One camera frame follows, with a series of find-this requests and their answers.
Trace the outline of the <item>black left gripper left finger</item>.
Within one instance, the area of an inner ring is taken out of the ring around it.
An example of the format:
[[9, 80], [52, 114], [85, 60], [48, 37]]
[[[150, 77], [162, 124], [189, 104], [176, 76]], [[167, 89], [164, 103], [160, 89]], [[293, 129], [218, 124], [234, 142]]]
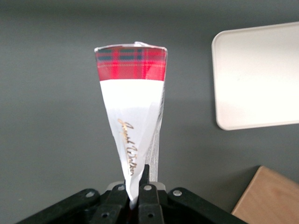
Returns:
[[113, 186], [102, 196], [90, 221], [91, 224], [124, 224], [128, 195], [124, 183]]

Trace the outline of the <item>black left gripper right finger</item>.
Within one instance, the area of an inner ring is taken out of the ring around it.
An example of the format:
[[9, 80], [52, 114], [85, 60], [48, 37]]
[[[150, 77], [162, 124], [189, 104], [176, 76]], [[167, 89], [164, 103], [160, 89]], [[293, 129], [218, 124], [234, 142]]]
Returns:
[[139, 182], [138, 223], [163, 224], [164, 217], [155, 182], [150, 182], [150, 166], [144, 166]]

